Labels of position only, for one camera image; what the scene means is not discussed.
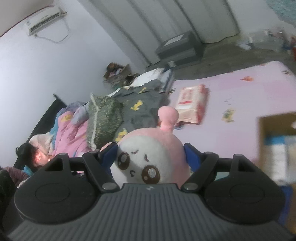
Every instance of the plush toy eyebrow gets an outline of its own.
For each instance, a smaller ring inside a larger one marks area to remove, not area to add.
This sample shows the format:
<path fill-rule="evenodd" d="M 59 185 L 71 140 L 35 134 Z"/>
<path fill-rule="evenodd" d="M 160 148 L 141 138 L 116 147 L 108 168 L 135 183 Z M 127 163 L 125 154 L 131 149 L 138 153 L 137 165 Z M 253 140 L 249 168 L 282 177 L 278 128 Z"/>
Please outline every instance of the plush toy eyebrow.
<path fill-rule="evenodd" d="M 139 149 L 138 150 L 136 150 L 136 151 L 134 151 L 134 152 L 131 152 L 132 154 L 137 154 L 138 153 L 138 151 L 139 151 Z"/>
<path fill-rule="evenodd" d="M 144 155 L 144 159 L 145 159 L 145 161 L 149 161 L 147 158 L 147 154 Z"/>

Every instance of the pink plush toy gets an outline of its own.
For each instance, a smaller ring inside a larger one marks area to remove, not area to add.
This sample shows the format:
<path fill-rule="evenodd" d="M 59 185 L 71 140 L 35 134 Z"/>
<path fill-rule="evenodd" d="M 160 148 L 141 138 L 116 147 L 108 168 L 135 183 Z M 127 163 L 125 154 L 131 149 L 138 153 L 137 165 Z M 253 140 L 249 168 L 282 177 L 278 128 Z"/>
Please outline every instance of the pink plush toy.
<path fill-rule="evenodd" d="M 172 132 L 179 114 L 170 106 L 158 110 L 160 128 L 142 128 L 128 133 L 118 143 L 111 173 L 116 183 L 176 183 L 190 175 L 181 141 Z"/>

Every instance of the white cable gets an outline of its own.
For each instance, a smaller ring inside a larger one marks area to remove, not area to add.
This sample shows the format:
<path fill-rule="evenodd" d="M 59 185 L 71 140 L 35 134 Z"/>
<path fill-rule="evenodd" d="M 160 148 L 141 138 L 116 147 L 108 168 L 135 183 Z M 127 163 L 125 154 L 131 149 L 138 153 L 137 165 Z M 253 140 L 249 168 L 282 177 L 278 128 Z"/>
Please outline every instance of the white cable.
<path fill-rule="evenodd" d="M 69 26 L 68 26 L 66 20 L 64 19 L 64 16 L 62 16 L 61 18 L 64 20 L 65 25 L 66 25 L 66 28 L 67 28 L 67 30 L 68 30 L 67 35 L 66 35 L 62 40 L 60 40 L 60 41 L 54 41 L 54 40 L 49 39 L 49 38 L 46 38 L 46 37 L 38 36 L 37 34 L 34 34 L 34 37 L 35 37 L 35 38 L 39 38 L 39 39 L 45 39 L 45 40 L 48 40 L 48 41 L 53 42 L 53 43 L 55 43 L 55 44 L 58 44 L 58 43 L 62 42 L 65 38 L 68 37 L 68 35 L 69 35 L 69 33 L 70 33 L 70 28 L 69 28 Z"/>

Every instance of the silver screw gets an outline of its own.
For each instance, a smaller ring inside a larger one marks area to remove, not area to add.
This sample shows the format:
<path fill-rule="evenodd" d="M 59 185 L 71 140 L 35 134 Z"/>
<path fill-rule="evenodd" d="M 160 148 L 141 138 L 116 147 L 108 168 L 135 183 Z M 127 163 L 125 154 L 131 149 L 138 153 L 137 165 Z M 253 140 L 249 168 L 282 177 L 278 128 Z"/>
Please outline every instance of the silver screw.
<path fill-rule="evenodd" d="M 113 190 L 117 187 L 117 185 L 115 183 L 104 183 L 102 185 L 102 188 L 105 190 Z"/>
<path fill-rule="evenodd" d="M 198 188 L 198 185 L 196 183 L 185 183 L 183 187 L 188 191 L 193 191 Z"/>

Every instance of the plush toy face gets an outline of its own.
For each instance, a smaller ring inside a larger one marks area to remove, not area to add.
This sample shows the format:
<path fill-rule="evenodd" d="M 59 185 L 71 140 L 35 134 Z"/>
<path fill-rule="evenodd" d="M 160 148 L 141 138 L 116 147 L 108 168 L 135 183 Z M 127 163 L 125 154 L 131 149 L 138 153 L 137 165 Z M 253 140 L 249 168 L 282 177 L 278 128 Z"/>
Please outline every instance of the plush toy face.
<path fill-rule="evenodd" d="M 170 183 L 173 167 L 164 146 L 149 136 L 132 136 L 118 146 L 111 166 L 116 183 Z"/>

